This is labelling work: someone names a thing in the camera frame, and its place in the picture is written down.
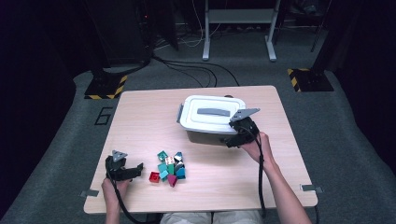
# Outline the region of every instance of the toy cube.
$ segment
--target toy cube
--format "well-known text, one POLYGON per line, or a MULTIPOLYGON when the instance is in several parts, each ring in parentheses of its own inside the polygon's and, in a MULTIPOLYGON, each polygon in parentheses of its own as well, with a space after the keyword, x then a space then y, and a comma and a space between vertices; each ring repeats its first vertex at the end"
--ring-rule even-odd
POLYGON ((177 177, 176 177, 175 175, 168 175, 168 182, 169 182, 169 185, 170 185, 172 188, 174 188, 174 187, 175 187, 175 184, 176 184, 176 182, 177 182, 177 177))
POLYGON ((157 154, 157 157, 160 161, 165 161, 165 158, 168 157, 168 154, 166 154, 165 151, 162 151, 160 153, 157 154))
POLYGON ((180 169, 181 167, 185 167, 184 163, 182 161, 178 162, 175 164, 175 172, 178 171, 178 169, 180 169))
POLYGON ((169 164, 169 165, 167 165, 167 167, 168 167, 167 171, 168 171, 169 175, 174 175, 175 174, 175 165, 169 164))
POLYGON ((161 173, 160 173, 160 178, 161 178, 161 180, 162 181, 165 181, 165 179, 166 179, 166 177, 168 177, 168 175, 169 175, 169 173, 167 172, 167 171, 162 171, 161 173))
POLYGON ((165 158, 165 163, 166 163, 166 165, 174 164, 175 163, 175 159, 173 157, 166 157, 165 158))
POLYGON ((183 155, 181 154, 181 152, 178 152, 175 156, 175 161, 182 161, 183 160, 183 155))
POLYGON ((181 167, 176 171, 177 179, 185 179, 186 178, 186 170, 184 167, 181 167))
POLYGON ((168 168, 168 167, 166 166, 165 162, 163 162, 163 163, 161 163, 161 164, 158 165, 158 170, 160 171, 160 173, 161 173, 162 171, 167 170, 167 168, 168 168))
POLYGON ((160 182, 160 173, 151 172, 148 180, 149 180, 149 182, 152 182, 152 183, 159 183, 160 182))

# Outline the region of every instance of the teal block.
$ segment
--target teal block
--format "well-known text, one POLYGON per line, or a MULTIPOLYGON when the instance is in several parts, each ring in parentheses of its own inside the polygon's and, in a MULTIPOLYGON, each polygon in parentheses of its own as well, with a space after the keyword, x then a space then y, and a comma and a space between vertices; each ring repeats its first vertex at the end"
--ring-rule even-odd
POLYGON ((162 181, 165 181, 166 180, 166 177, 168 177, 168 175, 169 175, 169 173, 167 172, 167 171, 162 171, 161 173, 160 173, 160 179, 162 180, 162 181))
POLYGON ((161 164, 158 165, 158 170, 160 171, 160 173, 161 173, 162 171, 167 170, 167 168, 168 168, 168 167, 166 166, 165 162, 163 162, 163 163, 161 163, 161 164))
POLYGON ((168 154, 166 154, 165 151, 161 151, 157 154, 157 157, 160 161, 165 161, 165 158, 168 157, 168 154))

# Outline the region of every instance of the container lid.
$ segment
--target container lid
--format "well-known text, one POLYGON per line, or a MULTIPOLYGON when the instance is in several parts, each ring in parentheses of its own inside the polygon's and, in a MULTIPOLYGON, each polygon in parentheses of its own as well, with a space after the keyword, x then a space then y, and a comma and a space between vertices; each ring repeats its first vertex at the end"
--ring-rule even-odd
POLYGON ((245 108, 245 103, 237 98, 192 95, 184 102, 179 122, 187 131, 234 134, 230 118, 245 108))

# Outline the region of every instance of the gray carpet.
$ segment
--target gray carpet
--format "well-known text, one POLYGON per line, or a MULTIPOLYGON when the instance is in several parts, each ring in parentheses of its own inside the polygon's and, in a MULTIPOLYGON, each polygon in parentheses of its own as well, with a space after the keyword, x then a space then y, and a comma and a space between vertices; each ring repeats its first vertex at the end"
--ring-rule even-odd
MULTIPOLYGON (((282 30, 275 46, 277 61, 271 63, 263 33, 218 35, 212 39, 209 62, 230 70, 241 86, 277 88, 308 173, 313 183, 325 190, 318 195, 321 223, 396 223, 395 175, 356 126, 334 74, 326 72, 334 91, 295 92, 291 86, 287 69, 312 66, 324 36, 325 33, 316 51, 311 53, 315 37, 311 31, 282 30)), ((202 62, 203 42, 196 47, 182 42, 179 46, 179 51, 164 47, 155 50, 155 54, 166 60, 202 62)), ((205 67, 216 74, 218 87, 236 86, 224 70, 205 67)), ((207 73, 185 72, 195 79, 151 61, 128 76, 124 90, 200 88, 199 83, 206 86, 209 81, 207 73)), ((110 125, 94 125, 96 118, 105 106, 112 107, 106 112, 114 115, 118 99, 83 99, 91 80, 92 74, 88 72, 75 78, 75 101, 61 129, 0 223, 104 222, 104 215, 84 213, 85 199, 79 194, 90 187, 110 125)), ((209 86, 214 86, 213 77, 209 86)), ((315 222, 315 210, 306 211, 315 222)), ((146 218, 146 215, 134 216, 140 220, 146 218)), ((121 221, 129 223, 124 216, 121 221)), ((269 210, 266 223, 278 222, 276 210, 269 210)))

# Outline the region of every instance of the gray pants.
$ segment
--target gray pants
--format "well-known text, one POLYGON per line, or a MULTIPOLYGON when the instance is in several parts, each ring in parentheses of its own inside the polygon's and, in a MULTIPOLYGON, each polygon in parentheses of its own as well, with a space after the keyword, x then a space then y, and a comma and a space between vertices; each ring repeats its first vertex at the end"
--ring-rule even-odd
POLYGON ((211 213, 167 213, 161 224, 262 224, 262 216, 257 210, 211 213))

